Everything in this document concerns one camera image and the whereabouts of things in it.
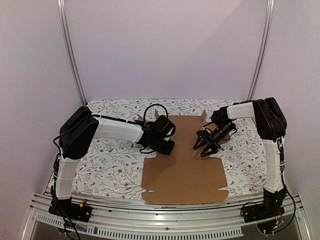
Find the right aluminium corner post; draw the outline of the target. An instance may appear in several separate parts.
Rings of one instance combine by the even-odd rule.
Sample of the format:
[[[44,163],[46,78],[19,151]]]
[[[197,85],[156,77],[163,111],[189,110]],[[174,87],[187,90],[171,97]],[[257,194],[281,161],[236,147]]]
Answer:
[[[262,37],[260,42],[260,47],[257,55],[257,61],[254,67],[252,80],[249,86],[248,94],[246,100],[252,100],[254,98],[256,88],[258,85],[259,77],[261,74],[261,70],[264,63],[265,54],[267,51],[268,40],[270,36],[273,14],[275,8],[275,0],[268,0],[266,4],[266,13],[265,13],[265,20],[263,25]]]

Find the left aluminium corner post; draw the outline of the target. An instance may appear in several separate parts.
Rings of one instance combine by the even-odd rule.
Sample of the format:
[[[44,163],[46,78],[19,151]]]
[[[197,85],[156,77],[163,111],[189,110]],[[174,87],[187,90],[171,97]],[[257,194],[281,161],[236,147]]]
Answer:
[[[72,40],[71,40],[71,34],[69,30],[69,24],[68,24],[68,17],[67,17],[67,10],[66,10],[66,1],[65,0],[57,0],[57,9],[58,9],[58,14],[59,14],[59,20],[60,20],[60,25],[61,25],[61,30],[62,30],[62,35],[63,35],[63,40],[65,44],[65,49],[73,77],[73,81],[75,84],[75,88],[77,90],[80,102],[82,105],[87,104],[87,99],[84,91],[84,87],[80,78],[77,62],[76,62],[76,57],[72,45]]]

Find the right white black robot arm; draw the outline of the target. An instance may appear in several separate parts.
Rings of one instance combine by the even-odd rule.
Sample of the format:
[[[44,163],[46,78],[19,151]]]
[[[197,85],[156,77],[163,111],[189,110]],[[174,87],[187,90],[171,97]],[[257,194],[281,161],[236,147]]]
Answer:
[[[214,111],[211,123],[215,124],[216,128],[210,130],[207,125],[203,125],[196,132],[197,139],[193,149],[202,149],[202,158],[218,153],[221,149],[220,142],[227,140],[227,134],[236,130],[234,121],[237,119],[254,120],[266,154],[263,202],[244,204],[240,214],[246,223],[284,214],[283,201],[287,194],[284,180],[287,121],[274,97],[243,101]]]

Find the aluminium front rail frame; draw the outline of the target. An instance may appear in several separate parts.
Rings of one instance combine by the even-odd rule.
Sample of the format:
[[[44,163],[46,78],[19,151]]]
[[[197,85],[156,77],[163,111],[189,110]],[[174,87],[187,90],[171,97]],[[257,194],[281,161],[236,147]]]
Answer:
[[[160,206],[142,200],[88,199],[92,212],[88,222],[66,227],[60,216],[49,213],[48,192],[35,193],[22,231],[23,240],[312,240],[314,238],[300,200],[287,197],[279,228],[267,234],[262,226],[270,219],[245,222],[244,204],[261,203],[260,193],[232,196],[220,203]]]

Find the aluminium corner post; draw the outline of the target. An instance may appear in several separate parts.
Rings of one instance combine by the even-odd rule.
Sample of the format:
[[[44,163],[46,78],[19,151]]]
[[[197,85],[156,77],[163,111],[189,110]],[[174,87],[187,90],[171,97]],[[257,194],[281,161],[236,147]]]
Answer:
[[[260,47],[257,55],[257,61],[254,67],[252,80],[249,86],[248,94],[246,100],[252,100],[254,98],[256,88],[258,85],[259,77],[261,74],[261,70],[264,63],[265,54],[267,51],[268,40],[270,36],[273,14],[275,8],[275,0],[268,0],[266,4],[266,13],[265,13],[265,20],[263,25],[262,37],[260,42]]]
[[[62,30],[62,35],[63,35],[63,40],[65,44],[65,49],[73,77],[73,81],[75,84],[75,88],[77,90],[80,102],[82,105],[87,104],[87,99],[84,91],[84,87],[80,78],[77,62],[76,62],[76,57],[72,45],[72,40],[71,40],[71,34],[69,30],[69,24],[68,24],[68,17],[67,17],[67,10],[66,10],[66,1],[65,0],[57,0],[57,9],[58,9],[58,14],[59,14],[59,20],[60,20],[60,25],[61,25],[61,30]]]

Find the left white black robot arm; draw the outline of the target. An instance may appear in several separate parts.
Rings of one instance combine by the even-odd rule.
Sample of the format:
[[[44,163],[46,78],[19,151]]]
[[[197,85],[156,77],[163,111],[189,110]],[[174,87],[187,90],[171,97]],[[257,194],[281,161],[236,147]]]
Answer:
[[[87,201],[72,202],[72,184],[81,158],[89,150],[94,139],[115,139],[137,143],[151,153],[170,155],[175,143],[170,138],[176,126],[166,113],[155,121],[125,120],[94,114],[87,106],[81,106],[60,128],[53,139],[58,153],[53,164],[54,183],[50,189],[52,197],[49,213],[86,222],[92,212]]]

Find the white floral table cloth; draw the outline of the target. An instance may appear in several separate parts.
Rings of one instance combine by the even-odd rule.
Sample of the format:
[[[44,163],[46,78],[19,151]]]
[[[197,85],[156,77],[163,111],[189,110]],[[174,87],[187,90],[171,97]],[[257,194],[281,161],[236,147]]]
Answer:
[[[98,115],[134,120],[154,118],[154,112],[172,116],[199,116],[232,105],[232,100],[215,99],[114,99],[92,100],[90,110]],[[237,132],[222,145],[222,160],[229,196],[259,193],[267,180],[265,149],[250,118],[235,121]],[[75,194],[139,200],[144,192],[142,176],[145,155],[133,142],[95,139],[77,165],[72,184]]]

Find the brown cardboard box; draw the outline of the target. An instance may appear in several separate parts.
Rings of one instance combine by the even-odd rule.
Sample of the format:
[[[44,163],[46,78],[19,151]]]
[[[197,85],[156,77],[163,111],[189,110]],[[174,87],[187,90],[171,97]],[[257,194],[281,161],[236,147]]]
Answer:
[[[175,142],[169,156],[156,154],[145,158],[141,186],[142,199],[151,205],[197,205],[223,202],[229,192],[222,160],[201,157],[201,150],[194,150],[196,132],[207,117],[201,115],[171,115],[176,125],[171,137]]]

